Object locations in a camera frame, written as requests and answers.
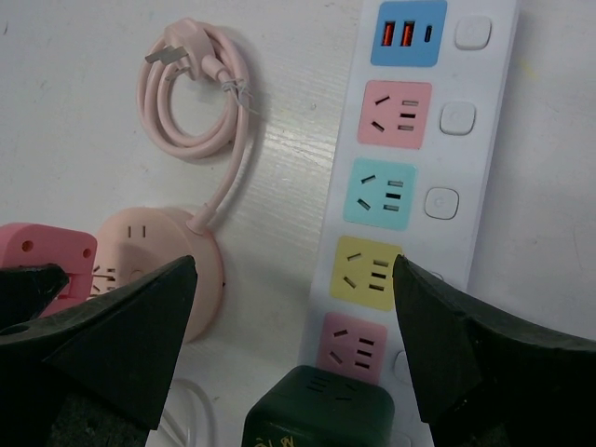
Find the yellow power outlet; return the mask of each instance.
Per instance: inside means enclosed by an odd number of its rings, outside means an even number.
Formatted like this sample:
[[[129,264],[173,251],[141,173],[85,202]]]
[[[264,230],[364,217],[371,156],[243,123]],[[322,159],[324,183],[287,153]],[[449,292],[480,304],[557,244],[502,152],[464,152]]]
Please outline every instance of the yellow power outlet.
[[[401,247],[356,237],[340,237],[330,294],[357,305],[389,311],[395,307],[393,263]]]

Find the white table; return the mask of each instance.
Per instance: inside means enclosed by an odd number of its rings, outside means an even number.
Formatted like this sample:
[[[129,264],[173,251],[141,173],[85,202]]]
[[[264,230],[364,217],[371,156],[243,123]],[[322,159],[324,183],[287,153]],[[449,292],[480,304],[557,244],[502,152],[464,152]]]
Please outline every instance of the white table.
[[[596,2],[521,4],[469,289],[596,339]],[[0,4],[0,224],[95,232],[125,207],[202,202],[226,157],[193,166],[149,143],[136,116],[137,71],[163,27],[185,15],[228,27],[250,60],[262,117],[217,225],[225,301],[178,371],[213,400],[228,428],[221,445],[239,445],[248,409],[296,361],[359,8],[359,0]],[[204,129],[222,96],[184,79],[175,115]]]

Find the round pink power strip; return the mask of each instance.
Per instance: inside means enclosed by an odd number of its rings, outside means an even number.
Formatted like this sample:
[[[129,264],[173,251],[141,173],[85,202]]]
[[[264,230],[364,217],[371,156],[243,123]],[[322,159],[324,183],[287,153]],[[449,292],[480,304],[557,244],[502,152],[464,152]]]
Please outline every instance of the round pink power strip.
[[[106,293],[181,256],[192,255],[198,279],[185,343],[198,337],[212,322],[224,287],[217,242],[207,230],[202,235],[191,232],[186,226],[190,218],[186,211],[174,208],[129,208],[110,217],[97,234],[91,290],[93,294]]]

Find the pink power cord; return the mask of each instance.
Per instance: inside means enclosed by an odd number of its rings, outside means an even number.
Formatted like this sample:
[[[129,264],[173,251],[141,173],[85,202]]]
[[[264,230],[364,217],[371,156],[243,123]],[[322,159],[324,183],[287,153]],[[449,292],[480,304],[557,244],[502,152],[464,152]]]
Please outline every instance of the pink power cord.
[[[172,84],[182,74],[193,80],[208,75],[220,82],[227,94],[222,115],[199,136],[180,129],[169,111]],[[188,18],[166,28],[139,73],[137,107],[142,126],[164,152],[181,160],[196,160],[215,154],[234,140],[230,163],[217,191],[186,223],[199,235],[215,216],[240,169],[248,138],[248,82],[246,63],[234,42],[218,27]]]

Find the pink power outlet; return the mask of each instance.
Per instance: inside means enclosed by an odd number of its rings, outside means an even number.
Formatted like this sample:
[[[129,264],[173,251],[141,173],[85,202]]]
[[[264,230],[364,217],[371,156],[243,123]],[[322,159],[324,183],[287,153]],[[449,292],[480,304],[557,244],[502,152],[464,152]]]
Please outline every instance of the pink power outlet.
[[[0,268],[56,264],[70,282],[42,317],[85,302],[93,282],[97,240],[90,234],[37,223],[0,227]]]
[[[323,323],[317,367],[377,385],[386,340],[385,326],[331,312]]]
[[[369,81],[364,92],[358,141],[420,149],[432,86],[421,82]]]

